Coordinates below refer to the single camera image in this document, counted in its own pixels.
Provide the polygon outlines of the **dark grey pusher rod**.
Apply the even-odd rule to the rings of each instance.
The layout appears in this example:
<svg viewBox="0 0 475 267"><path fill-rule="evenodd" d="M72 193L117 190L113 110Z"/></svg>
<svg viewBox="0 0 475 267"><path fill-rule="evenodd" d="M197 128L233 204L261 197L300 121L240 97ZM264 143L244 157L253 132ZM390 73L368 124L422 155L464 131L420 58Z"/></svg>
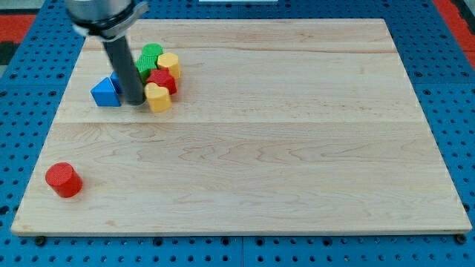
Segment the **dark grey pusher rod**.
<svg viewBox="0 0 475 267"><path fill-rule="evenodd" d="M102 45L117 75L126 102L130 105L144 103L142 79L134 64L126 37L122 36L113 42L103 42Z"/></svg>

